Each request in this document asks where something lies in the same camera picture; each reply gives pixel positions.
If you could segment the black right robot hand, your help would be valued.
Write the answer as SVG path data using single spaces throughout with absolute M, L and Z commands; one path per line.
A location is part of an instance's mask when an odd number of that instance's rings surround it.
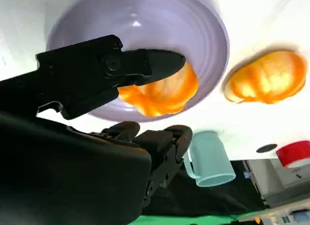
M 84 133 L 71 120 L 105 105 L 123 86 L 167 78 L 182 54 L 122 51 L 108 35 L 37 54 L 38 69 L 0 83 L 0 222 L 3 225 L 127 225 L 183 164 L 184 125 L 139 133 L 133 121 Z

